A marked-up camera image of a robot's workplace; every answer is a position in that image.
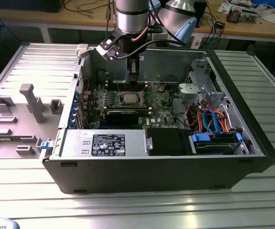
table leg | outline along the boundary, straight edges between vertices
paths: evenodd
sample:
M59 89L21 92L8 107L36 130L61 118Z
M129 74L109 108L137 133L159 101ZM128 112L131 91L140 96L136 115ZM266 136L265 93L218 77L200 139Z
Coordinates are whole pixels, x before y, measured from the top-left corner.
M191 45L192 49L199 49L201 45L202 38L205 36L203 32L196 32L193 33L192 36L194 37L193 43Z
M52 39L51 39L50 33L48 32L48 28L47 27L40 27L40 30L41 30L41 33L42 33L44 43L52 43Z

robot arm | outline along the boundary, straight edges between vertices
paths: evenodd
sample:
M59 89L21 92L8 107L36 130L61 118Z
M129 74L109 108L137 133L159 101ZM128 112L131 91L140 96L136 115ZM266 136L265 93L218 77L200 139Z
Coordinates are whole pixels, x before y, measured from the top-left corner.
M139 75L139 53L146 50L147 44L155 42L181 41L183 44L188 41L194 31L196 18L194 17L194 0L171 0L165 4L157 14L154 7L160 6L156 0L154 5L150 1L150 10L154 11L152 21L159 21L165 26L172 40L153 40L147 42L147 33L160 33L163 30L152 27L149 18L148 0L117 0L117 26L112 34L106 37L96 48L106 60L117 59L118 55L127 55L127 68L130 82L136 83Z

power supply label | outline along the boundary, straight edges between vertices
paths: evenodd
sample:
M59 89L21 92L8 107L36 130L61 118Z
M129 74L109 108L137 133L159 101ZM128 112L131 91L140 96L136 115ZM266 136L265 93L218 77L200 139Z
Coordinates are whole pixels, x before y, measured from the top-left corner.
M94 135L92 156L125 156L124 135Z

white paper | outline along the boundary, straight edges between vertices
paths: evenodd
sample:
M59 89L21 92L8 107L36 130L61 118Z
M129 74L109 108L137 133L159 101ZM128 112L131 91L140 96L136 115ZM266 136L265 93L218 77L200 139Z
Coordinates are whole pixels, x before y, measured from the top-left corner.
M231 9L231 4L227 4L227 3L222 3L218 12L222 12L222 13L228 13L229 10Z
M263 19L275 24L275 14L270 14L262 17Z

slotted aluminum surface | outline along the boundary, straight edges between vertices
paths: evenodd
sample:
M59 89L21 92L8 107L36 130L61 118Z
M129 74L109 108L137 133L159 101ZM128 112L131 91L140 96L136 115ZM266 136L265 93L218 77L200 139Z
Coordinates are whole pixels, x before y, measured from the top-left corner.
M275 148L275 78L246 52L215 53Z
M262 85L275 87L263 78ZM258 86L249 82L253 83L235 81L240 87ZM247 101L252 109L268 111L255 100ZM262 124L275 144L274 125ZM66 195L38 160L4 159L0 215L16 220L21 229L275 229L275 165L249 175L231 190Z

